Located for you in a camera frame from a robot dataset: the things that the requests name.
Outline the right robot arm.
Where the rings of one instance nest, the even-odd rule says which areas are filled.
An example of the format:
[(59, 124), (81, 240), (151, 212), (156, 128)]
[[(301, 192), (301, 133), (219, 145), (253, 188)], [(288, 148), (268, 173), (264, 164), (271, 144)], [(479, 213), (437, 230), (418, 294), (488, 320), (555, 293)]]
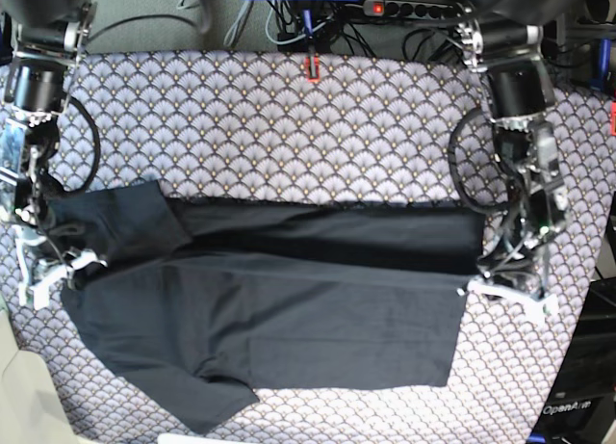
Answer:
[[(96, 5), (92, 0), (1, 0), (1, 8), (17, 27), (3, 98), (10, 113), (1, 132), (1, 221), (15, 233), (19, 303), (40, 310), (49, 304), (54, 285), (72, 284), (76, 272), (105, 262), (91, 249), (60, 249), (54, 238), (60, 229), (57, 217), (48, 205), (51, 198), (84, 193), (100, 163), (96, 123), (70, 93)], [(71, 191), (49, 172), (60, 148), (58, 119), (70, 106), (86, 120), (93, 149), (90, 173)]]

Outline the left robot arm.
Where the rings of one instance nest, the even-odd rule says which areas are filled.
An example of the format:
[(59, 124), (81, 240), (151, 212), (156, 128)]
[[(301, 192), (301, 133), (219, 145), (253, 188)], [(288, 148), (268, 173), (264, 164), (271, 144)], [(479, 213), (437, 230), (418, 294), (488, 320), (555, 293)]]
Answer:
[[(550, 244), (571, 220), (559, 151), (548, 113), (555, 91), (542, 53), (544, 27), (578, 0), (455, 0), (452, 19), (463, 62), (486, 91), (449, 138), (448, 162), (460, 199), (477, 213), (503, 213), (492, 249), (476, 261), (478, 274), (466, 291), (519, 304), (538, 326), (558, 311), (549, 290)], [(480, 204), (463, 187), (455, 140), (474, 118), (492, 126), (497, 168), (507, 199)]]

